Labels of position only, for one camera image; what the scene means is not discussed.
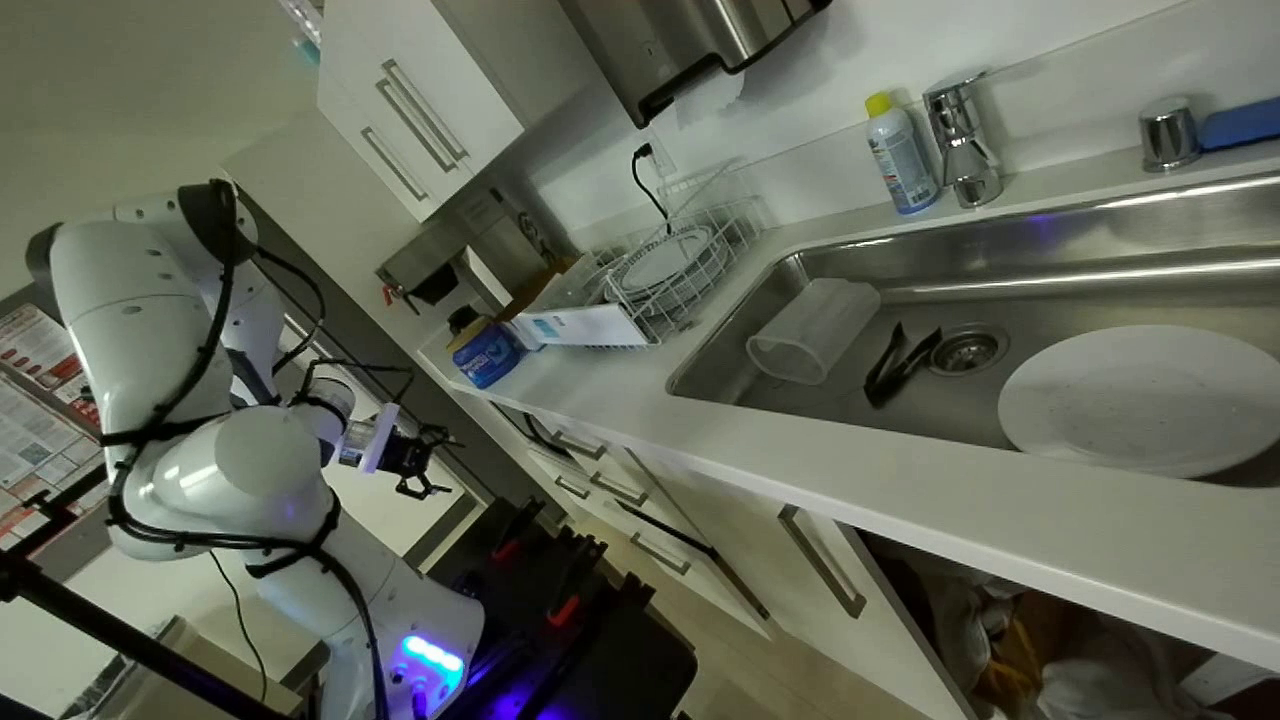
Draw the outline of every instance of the drawer handle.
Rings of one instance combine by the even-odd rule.
[[[600,457],[606,453],[606,445],[588,449],[585,440],[563,435],[563,434],[552,434],[552,440],[555,440],[561,449],[576,453],[576,457],[588,457],[588,459],[600,459]]]
[[[434,158],[444,172],[466,158],[466,149],[444,128],[433,105],[411,87],[394,61],[385,61],[389,82],[374,91],[394,109],[394,117],[411,128],[411,136]]]
[[[631,545],[636,545],[644,556],[653,556],[653,559],[658,559],[664,568],[670,568],[675,576],[682,576],[682,572],[690,568],[690,559],[675,566],[675,559],[667,559],[664,552],[647,548],[647,545],[639,541],[639,534],[631,535]]]
[[[647,494],[626,498],[622,490],[604,483],[604,472],[593,472],[588,483],[604,490],[606,498],[616,498],[621,505],[644,505]]]
[[[563,490],[563,494],[576,498],[576,502],[588,502],[588,498],[593,498],[593,490],[571,490],[571,483],[563,483],[563,475],[555,475],[555,490]]]
[[[409,181],[409,172],[390,161],[390,153],[374,140],[370,128],[364,128],[360,136],[364,136],[364,143],[370,149],[370,158],[380,158],[380,161],[389,164],[389,172],[402,184],[402,193],[409,193],[411,202],[428,202],[428,193]]]
[[[840,603],[852,621],[860,621],[865,607],[866,607],[866,597],[856,591],[856,586],[852,586],[830,559],[825,559],[828,552],[819,552],[819,548],[803,535],[803,529],[800,529],[800,508],[786,505],[774,521],[779,521],[784,534],[795,541],[795,548],[800,548],[800,556],[812,566],[812,572],[828,586],[828,591],[836,597],[836,603]]]

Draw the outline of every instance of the floor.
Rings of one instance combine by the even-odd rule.
[[[606,525],[576,521],[606,545],[606,566],[656,590],[656,607],[690,641],[701,676],[680,711],[689,720],[920,720],[897,695],[844,671],[795,641],[765,641],[675,586]]]

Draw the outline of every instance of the stainless steel sink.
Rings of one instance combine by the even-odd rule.
[[[874,283],[884,310],[825,386],[755,371],[748,337],[815,277]],[[872,408],[865,376],[897,326],[912,344],[938,330],[950,342],[948,368],[925,368]],[[1039,350],[1117,326],[1192,326],[1280,358],[1280,175],[784,258],[667,391],[1012,449],[996,421],[1003,380]],[[1280,449],[1212,482],[1274,483]]]

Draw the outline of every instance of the bottle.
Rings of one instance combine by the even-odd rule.
[[[920,143],[912,117],[897,105],[893,91],[866,96],[865,109],[866,109],[866,143],[897,213],[912,218],[936,203],[938,184],[929,170],[929,153]]]

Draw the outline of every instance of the blue light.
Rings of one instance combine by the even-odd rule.
[[[463,685],[463,659],[447,650],[428,645],[422,637],[402,637],[399,658],[420,666],[422,671],[438,676],[447,694]]]

